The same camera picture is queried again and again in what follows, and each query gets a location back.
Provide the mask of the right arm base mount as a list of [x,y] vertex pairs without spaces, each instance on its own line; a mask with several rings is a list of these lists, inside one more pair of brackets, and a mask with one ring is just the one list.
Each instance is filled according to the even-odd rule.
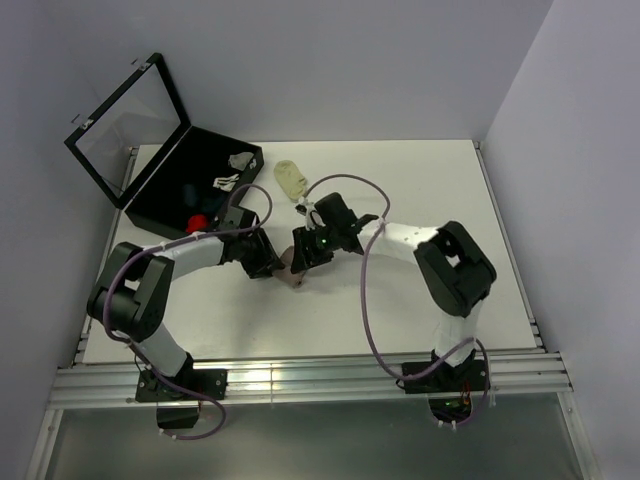
[[419,380],[397,380],[396,386],[408,395],[446,394],[429,399],[429,409],[438,422],[459,425],[474,413],[472,395],[481,393],[485,401],[491,389],[489,375],[483,360],[471,359],[451,367],[444,363],[434,373]]

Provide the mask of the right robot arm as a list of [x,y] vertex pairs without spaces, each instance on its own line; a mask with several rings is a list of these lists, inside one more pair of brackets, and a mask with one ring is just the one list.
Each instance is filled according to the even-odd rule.
[[[466,364],[474,360],[475,351],[485,349],[476,334],[478,316],[497,280],[495,267],[465,227],[457,221],[440,227],[411,226],[390,222],[384,214],[358,217],[337,192],[315,203],[303,197],[297,201],[296,211],[305,217],[305,225],[293,230],[291,271],[297,274],[325,265],[336,251],[360,255],[360,311],[365,337],[378,365],[400,382],[433,375],[441,388],[457,388],[467,377]],[[416,266],[444,316],[431,364],[418,373],[393,370],[375,344],[367,303],[367,273],[373,255]]]

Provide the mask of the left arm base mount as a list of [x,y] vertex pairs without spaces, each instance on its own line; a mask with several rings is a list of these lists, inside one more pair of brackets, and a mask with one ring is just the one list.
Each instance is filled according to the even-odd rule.
[[[160,433],[172,440],[195,441],[218,433],[226,423],[227,411],[220,403],[225,398],[228,371],[226,369],[196,369],[185,379],[161,380],[152,370],[139,373],[135,393],[136,403],[156,404],[156,424]],[[209,431],[189,433],[205,403],[220,412],[218,423]]]

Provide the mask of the taupe sock red striped cuff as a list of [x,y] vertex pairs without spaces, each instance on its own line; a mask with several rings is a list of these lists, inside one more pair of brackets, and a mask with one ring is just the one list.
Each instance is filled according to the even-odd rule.
[[280,261],[283,264],[281,269],[276,269],[272,272],[272,275],[278,280],[282,281],[289,287],[293,289],[297,289],[302,286],[305,271],[299,273],[291,272],[291,265],[294,257],[294,247],[289,246],[287,249],[283,251],[280,256]]

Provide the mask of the beige red reindeer sock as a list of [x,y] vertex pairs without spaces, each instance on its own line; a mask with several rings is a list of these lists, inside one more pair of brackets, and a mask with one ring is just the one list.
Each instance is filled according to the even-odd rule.
[[204,214],[196,214],[191,216],[187,221],[186,233],[193,234],[194,232],[204,231],[209,225],[209,220]]

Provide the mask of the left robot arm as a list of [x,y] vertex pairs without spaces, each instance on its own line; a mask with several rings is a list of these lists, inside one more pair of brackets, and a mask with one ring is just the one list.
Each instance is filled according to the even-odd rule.
[[258,215],[230,208],[217,230],[196,231],[167,244],[117,244],[87,301],[87,314],[114,341],[149,365],[159,388],[172,399],[203,394],[215,383],[193,367],[193,357],[164,326],[173,281],[204,268],[241,264],[249,278],[268,278],[285,268]]

